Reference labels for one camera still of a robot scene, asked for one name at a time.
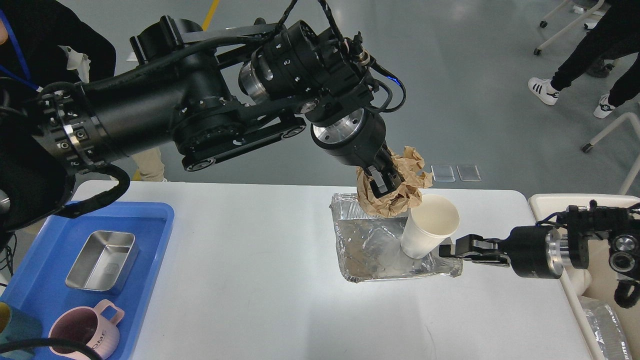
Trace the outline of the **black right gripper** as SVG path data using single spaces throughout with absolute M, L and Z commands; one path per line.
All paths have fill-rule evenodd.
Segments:
M 455 244 L 441 244 L 439 257 L 511 267 L 522 278 L 558 280 L 564 271 L 561 238 L 550 225 L 515 227 L 506 239 L 467 234 L 455 240 Z

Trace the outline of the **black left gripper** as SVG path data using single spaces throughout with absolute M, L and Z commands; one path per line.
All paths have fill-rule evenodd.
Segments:
M 326 127 L 311 126 L 311 138 L 341 164 L 363 169 L 375 198 L 382 198 L 402 185 L 394 154 L 386 143 L 386 123 L 379 114 L 363 108 Z

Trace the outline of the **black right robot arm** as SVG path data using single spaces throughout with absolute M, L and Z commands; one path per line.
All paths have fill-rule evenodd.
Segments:
M 639 205 L 614 207 L 591 200 L 588 206 L 569 205 L 534 225 L 514 227 L 505 239 L 468 234 L 454 244 L 441 244 L 439 257 L 474 264 L 512 268 L 522 278 L 557 280 L 564 269 L 587 269 L 588 243 L 608 244 L 607 262 L 618 285 L 614 301 L 624 309 L 639 301 Z

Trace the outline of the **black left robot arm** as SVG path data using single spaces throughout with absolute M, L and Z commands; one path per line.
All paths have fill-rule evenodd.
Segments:
M 114 161 L 174 142 L 195 172 L 306 129 L 340 163 L 363 169 L 376 198 L 403 176 L 386 144 L 382 113 L 397 77 L 342 35 L 329 4 L 320 34 L 300 20 L 203 31 L 163 16 L 133 36 L 139 66 L 89 83 L 43 89 L 1 79 L 1 246 L 50 215 L 70 219 L 121 198 L 130 176 Z

